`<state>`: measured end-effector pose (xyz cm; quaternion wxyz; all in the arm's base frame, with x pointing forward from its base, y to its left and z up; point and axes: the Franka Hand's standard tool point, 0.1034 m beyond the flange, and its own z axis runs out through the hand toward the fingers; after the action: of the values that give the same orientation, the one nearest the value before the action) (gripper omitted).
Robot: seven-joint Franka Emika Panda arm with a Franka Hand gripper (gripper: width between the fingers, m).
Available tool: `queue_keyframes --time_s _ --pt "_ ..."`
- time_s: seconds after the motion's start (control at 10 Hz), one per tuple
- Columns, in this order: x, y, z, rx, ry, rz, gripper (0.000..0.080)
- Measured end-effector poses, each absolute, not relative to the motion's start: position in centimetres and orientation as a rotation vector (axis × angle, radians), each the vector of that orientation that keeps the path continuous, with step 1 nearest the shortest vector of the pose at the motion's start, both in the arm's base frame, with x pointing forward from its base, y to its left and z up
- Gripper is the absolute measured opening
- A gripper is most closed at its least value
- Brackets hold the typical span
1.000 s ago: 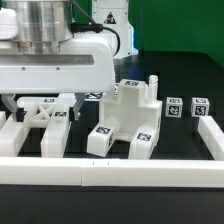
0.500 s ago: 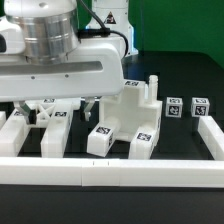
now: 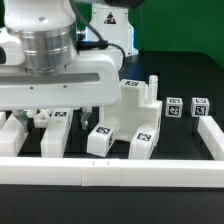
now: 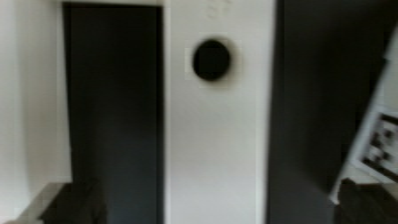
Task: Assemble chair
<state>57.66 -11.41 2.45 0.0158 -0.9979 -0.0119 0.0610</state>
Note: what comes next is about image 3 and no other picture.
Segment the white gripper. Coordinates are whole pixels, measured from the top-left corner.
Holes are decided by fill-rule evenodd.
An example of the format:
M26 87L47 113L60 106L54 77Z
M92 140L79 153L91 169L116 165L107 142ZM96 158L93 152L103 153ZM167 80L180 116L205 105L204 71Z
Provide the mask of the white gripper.
M81 51L77 59L56 76L32 76L21 69L0 67L0 110L13 110L13 116L28 132L29 117L24 110L82 108L85 130L92 108L120 101L118 71L122 53L118 49Z

